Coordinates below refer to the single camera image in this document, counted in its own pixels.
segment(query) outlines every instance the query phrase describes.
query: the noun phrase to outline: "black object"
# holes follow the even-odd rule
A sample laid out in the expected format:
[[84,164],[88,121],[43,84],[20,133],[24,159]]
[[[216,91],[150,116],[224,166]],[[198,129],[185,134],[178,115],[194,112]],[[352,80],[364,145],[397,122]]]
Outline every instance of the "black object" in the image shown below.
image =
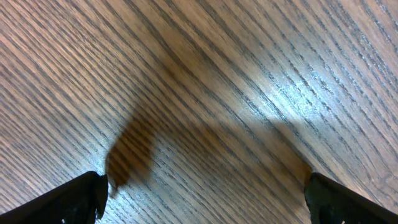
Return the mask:
[[312,224],[398,223],[398,215],[319,173],[305,186]]
[[102,218],[107,199],[107,176],[89,171],[0,215],[0,223],[92,224]]

